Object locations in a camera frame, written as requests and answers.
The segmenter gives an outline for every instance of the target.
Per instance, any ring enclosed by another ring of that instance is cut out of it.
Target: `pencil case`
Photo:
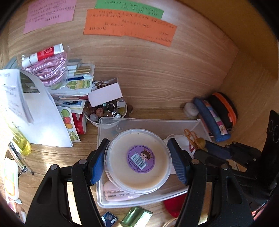
[[[230,138],[224,123],[208,101],[194,98],[194,104],[197,106],[199,114],[213,134],[216,142],[225,141]]]
[[[222,92],[214,92],[207,101],[217,112],[226,129],[230,131],[238,118],[237,110],[232,101]]]

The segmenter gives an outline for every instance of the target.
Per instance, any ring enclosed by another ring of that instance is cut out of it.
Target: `blue pencil case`
[[[224,123],[209,102],[194,98],[194,104],[197,106],[200,115],[213,134],[216,142],[225,141],[230,138],[230,134],[227,132]]]

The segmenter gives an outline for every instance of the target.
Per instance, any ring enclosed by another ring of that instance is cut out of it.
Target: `barcode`
[[[134,154],[130,159],[137,165],[137,167],[139,167],[140,170],[146,167],[145,161],[143,161],[138,154]]]

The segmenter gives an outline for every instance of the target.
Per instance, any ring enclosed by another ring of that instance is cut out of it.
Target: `orange sticky note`
[[[131,36],[170,46],[177,26],[155,17],[121,10],[87,10],[84,34]]]

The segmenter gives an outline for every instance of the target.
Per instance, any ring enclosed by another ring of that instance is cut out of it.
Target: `wooden wall panel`
[[[170,48],[131,37],[83,35],[86,11],[96,0],[77,0],[72,22],[24,35],[25,3],[10,21],[9,57],[63,42],[71,47],[71,57],[96,64],[95,78],[118,77],[134,107],[181,107],[218,89],[238,51],[232,40],[180,2],[140,2],[163,9],[162,19],[178,26]]]
[[[8,35],[9,23],[0,35],[0,68],[3,68],[9,62]]]
[[[277,39],[248,0],[179,0],[219,26],[239,47],[278,77]]]
[[[238,111],[232,141],[262,150],[271,109],[279,112],[279,82],[270,71],[239,51],[220,91],[227,94]]]

